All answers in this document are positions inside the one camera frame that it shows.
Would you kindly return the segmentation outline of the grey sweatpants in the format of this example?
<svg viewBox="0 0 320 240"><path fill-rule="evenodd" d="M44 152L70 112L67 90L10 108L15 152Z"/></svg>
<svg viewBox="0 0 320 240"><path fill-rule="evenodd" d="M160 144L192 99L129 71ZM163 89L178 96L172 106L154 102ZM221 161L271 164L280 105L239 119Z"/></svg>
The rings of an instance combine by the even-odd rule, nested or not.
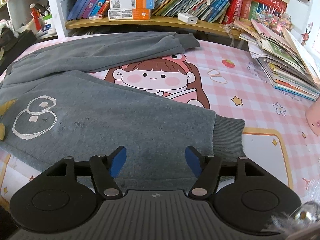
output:
<svg viewBox="0 0 320 240"><path fill-rule="evenodd" d="M1 150L38 171L119 146L121 189L189 189L188 146L224 161L244 156L244 120L216 114L185 59L192 34L123 33L41 48L1 82Z"/></svg>

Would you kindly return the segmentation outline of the pink cartoon desk mat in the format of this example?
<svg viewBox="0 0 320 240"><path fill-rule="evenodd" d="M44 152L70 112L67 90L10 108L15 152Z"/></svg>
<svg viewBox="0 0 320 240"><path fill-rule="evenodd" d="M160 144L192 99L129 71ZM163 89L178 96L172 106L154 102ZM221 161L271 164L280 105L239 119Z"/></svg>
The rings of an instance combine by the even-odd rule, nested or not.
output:
<svg viewBox="0 0 320 240"><path fill-rule="evenodd" d="M250 53L201 41L177 56L199 71L195 87L218 115L244 119L245 154L304 197L319 179L319 137L308 126L310 100L274 89Z"/></svg>

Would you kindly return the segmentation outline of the stack of magazines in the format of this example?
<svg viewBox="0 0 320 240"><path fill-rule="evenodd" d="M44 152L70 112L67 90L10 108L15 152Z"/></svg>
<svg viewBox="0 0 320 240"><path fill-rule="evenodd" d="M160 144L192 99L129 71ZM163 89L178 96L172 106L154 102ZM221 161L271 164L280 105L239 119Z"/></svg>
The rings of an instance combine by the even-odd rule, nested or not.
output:
<svg viewBox="0 0 320 240"><path fill-rule="evenodd" d="M287 29L282 28L280 36L256 20L234 25L273 88L312 101L319 98L319 58Z"/></svg>

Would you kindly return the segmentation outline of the wooden bookshelf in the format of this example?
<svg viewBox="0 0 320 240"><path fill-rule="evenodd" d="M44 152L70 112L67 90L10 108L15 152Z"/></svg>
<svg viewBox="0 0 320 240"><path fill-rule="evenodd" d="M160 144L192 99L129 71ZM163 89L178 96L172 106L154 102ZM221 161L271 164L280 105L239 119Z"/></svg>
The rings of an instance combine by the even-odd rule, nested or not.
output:
<svg viewBox="0 0 320 240"><path fill-rule="evenodd" d="M97 20L81 19L72 20L65 23L66 29L78 29L85 27L96 27L104 25L149 25L158 27L174 27L188 30L202 31L209 34L220 35L228 37L232 35L234 39L239 40L240 31L231 30L229 33L224 29L225 25L218 23L208 23L198 20L196 24L186 24L179 21L175 17L152 16L149 20L109 20L108 18L101 18Z"/></svg>

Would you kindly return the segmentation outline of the white jar green lid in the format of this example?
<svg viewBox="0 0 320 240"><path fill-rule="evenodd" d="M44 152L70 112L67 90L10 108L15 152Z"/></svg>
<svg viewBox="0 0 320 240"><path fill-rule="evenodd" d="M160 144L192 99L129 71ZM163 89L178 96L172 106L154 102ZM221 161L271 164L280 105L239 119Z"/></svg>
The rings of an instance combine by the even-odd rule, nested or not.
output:
<svg viewBox="0 0 320 240"><path fill-rule="evenodd" d="M44 30L48 31L49 35L56 35L56 29L53 22L52 14L47 14L43 17Z"/></svg>

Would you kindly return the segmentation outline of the white power adapter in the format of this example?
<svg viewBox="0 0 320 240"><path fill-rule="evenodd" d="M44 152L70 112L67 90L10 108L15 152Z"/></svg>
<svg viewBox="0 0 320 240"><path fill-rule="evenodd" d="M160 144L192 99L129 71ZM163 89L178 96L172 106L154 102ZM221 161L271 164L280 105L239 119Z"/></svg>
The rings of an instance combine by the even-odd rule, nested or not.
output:
<svg viewBox="0 0 320 240"><path fill-rule="evenodd" d="M177 19L189 25L197 23L197 17L188 13L179 13Z"/></svg>

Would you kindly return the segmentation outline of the lower orange white box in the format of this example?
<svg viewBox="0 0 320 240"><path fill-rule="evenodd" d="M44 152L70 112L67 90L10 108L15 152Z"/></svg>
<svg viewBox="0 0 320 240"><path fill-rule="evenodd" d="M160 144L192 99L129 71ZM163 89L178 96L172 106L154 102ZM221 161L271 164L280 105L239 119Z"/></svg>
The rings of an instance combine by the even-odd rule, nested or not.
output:
<svg viewBox="0 0 320 240"><path fill-rule="evenodd" d="M109 20L149 20L152 12L150 9L109 9Z"/></svg>

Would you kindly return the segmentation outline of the orange white box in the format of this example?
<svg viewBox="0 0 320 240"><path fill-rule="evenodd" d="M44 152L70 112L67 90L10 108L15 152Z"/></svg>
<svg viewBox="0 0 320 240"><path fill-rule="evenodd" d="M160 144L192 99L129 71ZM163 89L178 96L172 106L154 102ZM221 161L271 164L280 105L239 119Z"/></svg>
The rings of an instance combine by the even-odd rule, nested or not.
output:
<svg viewBox="0 0 320 240"><path fill-rule="evenodd" d="M111 9L154 9L155 0L110 0Z"/></svg>
<svg viewBox="0 0 320 240"><path fill-rule="evenodd" d="M109 9L109 20L149 20L152 12L150 9Z"/></svg>

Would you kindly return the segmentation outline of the red dictionary books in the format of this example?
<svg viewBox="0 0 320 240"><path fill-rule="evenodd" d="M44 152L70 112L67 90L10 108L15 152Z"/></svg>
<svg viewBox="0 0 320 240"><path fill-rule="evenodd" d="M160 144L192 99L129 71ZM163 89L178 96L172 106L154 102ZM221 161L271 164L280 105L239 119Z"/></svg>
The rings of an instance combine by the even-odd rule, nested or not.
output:
<svg viewBox="0 0 320 240"><path fill-rule="evenodd" d="M256 14L273 12L280 15L287 8L290 0L229 0L227 9L223 12L223 24L230 24L235 20L249 22Z"/></svg>

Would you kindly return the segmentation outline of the upper orange white box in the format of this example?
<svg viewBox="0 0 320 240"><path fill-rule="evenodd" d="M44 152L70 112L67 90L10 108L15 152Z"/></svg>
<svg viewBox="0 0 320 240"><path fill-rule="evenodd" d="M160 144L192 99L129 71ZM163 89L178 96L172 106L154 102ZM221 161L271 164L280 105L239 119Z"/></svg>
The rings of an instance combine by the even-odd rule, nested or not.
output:
<svg viewBox="0 0 320 240"><path fill-rule="evenodd" d="M110 0L111 9L154 9L155 0Z"/></svg>

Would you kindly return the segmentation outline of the red bottle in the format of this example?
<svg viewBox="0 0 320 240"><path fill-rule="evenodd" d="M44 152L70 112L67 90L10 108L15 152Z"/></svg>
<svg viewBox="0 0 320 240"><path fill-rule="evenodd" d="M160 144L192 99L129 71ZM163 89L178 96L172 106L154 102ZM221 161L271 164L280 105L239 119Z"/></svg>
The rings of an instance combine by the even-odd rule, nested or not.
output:
<svg viewBox="0 0 320 240"><path fill-rule="evenodd" d="M39 11L36 9L35 3L30 4L29 7L31 9L31 14L32 14L33 19L34 19L36 30L40 31L42 29L42 25L41 25L41 22L39 20Z"/></svg>

